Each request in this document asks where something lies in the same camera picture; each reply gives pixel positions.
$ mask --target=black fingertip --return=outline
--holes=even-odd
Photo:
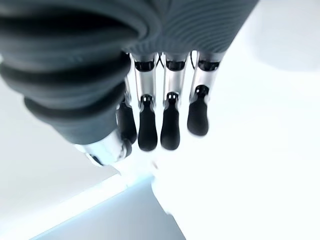
[[[170,99],[168,108],[163,112],[162,129],[160,135],[161,146],[167,150],[176,150],[180,144],[179,112],[176,102]]]
[[[207,108],[208,106],[202,98],[198,98],[189,105],[187,128],[192,134],[205,136],[208,133]]]
[[[196,100],[189,105],[187,128],[192,134],[197,136],[205,136],[209,131],[208,106],[205,102],[205,97],[208,94],[209,88],[207,86],[197,86],[195,89]]]
[[[121,137],[134,144],[137,139],[137,129],[132,108],[123,101],[116,111],[116,118]]]
[[[158,144],[156,115],[152,111],[150,99],[143,101],[141,104],[143,104],[143,110],[140,112],[138,145],[142,151],[149,152],[154,150]]]

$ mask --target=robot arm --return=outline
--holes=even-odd
[[[125,84],[128,53],[140,109],[138,145],[142,151],[157,146],[155,69],[157,54],[164,53],[160,142],[175,150],[188,54],[198,51],[187,127],[204,136],[219,63],[256,3],[1,0],[1,76],[24,95],[35,117],[104,166],[127,157],[137,137]]]

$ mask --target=robotic hand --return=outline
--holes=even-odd
[[[94,163],[158,143],[157,55],[165,55],[160,143],[180,144],[186,61],[197,51],[188,130],[205,136],[219,64],[258,0],[1,0],[0,72],[30,112]],[[137,134],[127,74],[134,60]]]

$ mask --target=white surface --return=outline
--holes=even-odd
[[[83,213],[103,201],[127,189],[126,183],[118,174],[52,207],[34,214],[29,221],[17,225],[16,230],[7,231],[1,236],[6,240],[32,239],[45,231]]]
[[[153,191],[187,240],[318,240],[320,73],[262,64],[248,26],[220,65],[208,135],[186,132],[185,96],[180,147],[159,155]]]
[[[159,205],[150,179],[32,240],[57,239],[186,240],[173,217]]]

